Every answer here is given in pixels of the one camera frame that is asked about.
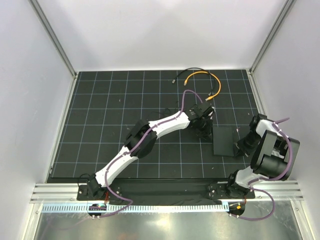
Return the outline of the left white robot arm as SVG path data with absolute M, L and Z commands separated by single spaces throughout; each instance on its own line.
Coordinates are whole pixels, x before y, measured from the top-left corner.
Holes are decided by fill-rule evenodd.
M 103 169 L 88 178 L 88 194 L 94 200 L 103 199 L 107 186 L 132 162 L 146 157 L 156 141 L 165 135 L 187 128 L 204 135 L 209 134 L 214 112 L 210 103 L 202 102 L 159 120 L 140 119 L 128 133 L 119 153 Z

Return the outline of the black power adapter with cord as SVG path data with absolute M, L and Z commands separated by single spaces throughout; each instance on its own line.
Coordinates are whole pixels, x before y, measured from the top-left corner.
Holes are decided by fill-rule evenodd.
M 156 126 L 153 131 L 156 132 L 157 139 L 171 134 L 175 131 L 192 129 L 189 128 L 189 109 L 184 110 L 182 113 L 180 110 L 173 113 L 169 108 L 166 108 L 160 112 L 160 116 L 164 117 L 159 120 L 153 120 L 149 122 L 149 126 Z

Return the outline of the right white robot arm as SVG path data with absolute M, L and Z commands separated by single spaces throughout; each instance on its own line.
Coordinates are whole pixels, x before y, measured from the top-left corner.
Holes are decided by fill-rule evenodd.
M 229 175 L 225 185 L 228 197 L 244 197 L 262 181 L 289 178 L 301 143 L 280 129 L 279 124 L 287 120 L 270 120 L 260 113 L 252 118 L 248 134 L 234 144 L 235 156 L 250 157 L 251 162 L 247 168 Z

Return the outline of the black network switch box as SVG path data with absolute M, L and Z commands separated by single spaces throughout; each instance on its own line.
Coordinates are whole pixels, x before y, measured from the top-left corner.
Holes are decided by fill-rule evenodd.
M 233 129 L 230 126 L 212 128 L 213 154 L 221 157 L 234 157 Z

